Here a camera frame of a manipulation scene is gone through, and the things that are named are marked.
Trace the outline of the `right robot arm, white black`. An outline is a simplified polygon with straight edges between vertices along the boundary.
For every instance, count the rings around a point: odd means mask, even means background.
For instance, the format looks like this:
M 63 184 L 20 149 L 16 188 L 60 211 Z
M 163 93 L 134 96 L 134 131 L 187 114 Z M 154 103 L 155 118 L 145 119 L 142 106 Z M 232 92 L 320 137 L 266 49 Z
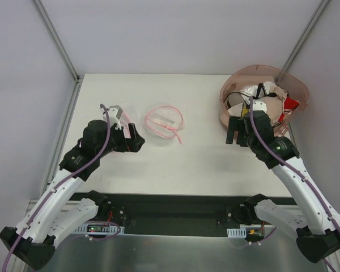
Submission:
M 303 256 L 318 263 L 340 249 L 340 213 L 332 207 L 309 175 L 295 145 L 277 137 L 269 116 L 262 110 L 228 119 L 226 142 L 249 147 L 256 158 L 281 180 L 302 216 L 276 205 L 262 194 L 248 198 L 232 213 L 240 224 L 264 221 L 289 235 Z

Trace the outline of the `beige bra with label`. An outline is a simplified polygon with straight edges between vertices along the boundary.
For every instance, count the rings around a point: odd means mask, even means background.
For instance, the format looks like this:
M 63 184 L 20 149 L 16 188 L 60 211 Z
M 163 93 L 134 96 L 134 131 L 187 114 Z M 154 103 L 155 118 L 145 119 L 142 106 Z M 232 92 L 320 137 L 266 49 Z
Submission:
M 279 118 L 283 114 L 284 101 L 287 98 L 287 94 L 283 91 L 271 92 L 270 95 L 275 96 L 265 96 L 259 101 L 264 101 L 267 105 L 267 115 L 270 119 L 271 125 L 276 125 L 279 123 Z

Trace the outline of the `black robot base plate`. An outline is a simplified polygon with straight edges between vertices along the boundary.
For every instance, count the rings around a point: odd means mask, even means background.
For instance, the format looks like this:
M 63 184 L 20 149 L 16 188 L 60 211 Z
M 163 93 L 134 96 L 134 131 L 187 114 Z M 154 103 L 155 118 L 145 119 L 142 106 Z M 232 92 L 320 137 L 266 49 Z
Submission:
M 266 223 L 249 219 L 245 197 L 105 193 L 93 221 L 116 223 L 125 234 L 225 237 L 227 230 Z

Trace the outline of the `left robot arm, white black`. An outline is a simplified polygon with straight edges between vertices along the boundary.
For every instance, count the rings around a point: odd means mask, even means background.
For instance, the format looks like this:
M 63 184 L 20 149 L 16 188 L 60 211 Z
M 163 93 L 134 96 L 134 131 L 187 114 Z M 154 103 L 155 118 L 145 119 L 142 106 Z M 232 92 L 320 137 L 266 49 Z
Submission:
M 59 170 L 34 208 L 15 226 L 5 227 L 0 239 L 17 258 L 35 270 L 42 269 L 60 243 L 89 220 L 111 222 L 108 198 L 92 190 L 68 212 L 60 211 L 71 196 L 99 168 L 110 152 L 138 152 L 145 140 L 134 123 L 127 128 L 113 121 L 90 121 L 77 144 L 65 154 Z

